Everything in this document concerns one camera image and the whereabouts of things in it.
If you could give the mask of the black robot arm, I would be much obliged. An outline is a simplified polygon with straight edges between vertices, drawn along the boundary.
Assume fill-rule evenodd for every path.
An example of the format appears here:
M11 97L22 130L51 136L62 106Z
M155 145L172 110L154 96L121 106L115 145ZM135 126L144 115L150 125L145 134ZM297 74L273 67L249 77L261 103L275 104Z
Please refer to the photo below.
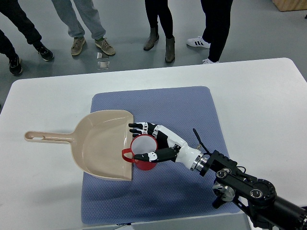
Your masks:
M216 195L212 206L218 209L232 202L251 220L254 227L271 230L305 230L307 211L281 197L274 185L242 171L236 161L218 151L206 151L197 156L191 166L204 176L208 170L215 172L212 190Z

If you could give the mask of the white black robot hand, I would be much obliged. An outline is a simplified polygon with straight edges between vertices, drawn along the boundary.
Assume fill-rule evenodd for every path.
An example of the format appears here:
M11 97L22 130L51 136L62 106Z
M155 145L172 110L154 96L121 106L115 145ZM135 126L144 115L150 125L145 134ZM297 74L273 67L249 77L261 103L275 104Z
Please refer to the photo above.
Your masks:
M158 149L149 154L150 162L180 162L192 171L200 170L200 162L203 158L201 151L190 147L183 138L170 129L149 122L130 123L129 127L134 138L141 134L148 134L156 139Z

